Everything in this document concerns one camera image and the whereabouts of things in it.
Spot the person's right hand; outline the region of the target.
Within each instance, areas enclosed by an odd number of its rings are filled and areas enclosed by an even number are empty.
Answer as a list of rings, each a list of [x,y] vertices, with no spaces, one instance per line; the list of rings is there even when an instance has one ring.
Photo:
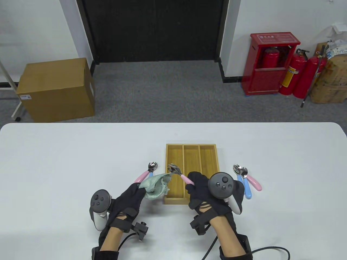
[[[212,209],[216,216],[233,215],[229,205],[223,200],[212,195],[208,189],[208,181],[200,172],[190,172],[188,178],[194,183],[187,184],[186,190],[190,195],[189,208],[195,210],[199,215]]]

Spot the person's left hand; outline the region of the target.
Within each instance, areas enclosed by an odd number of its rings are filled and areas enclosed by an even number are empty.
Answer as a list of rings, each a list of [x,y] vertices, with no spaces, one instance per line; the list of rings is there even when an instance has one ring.
[[[108,209],[109,215],[105,230],[117,228],[129,233],[133,221],[140,212],[140,204],[145,194],[145,188],[140,188],[139,183],[133,183],[118,198],[112,199]]]

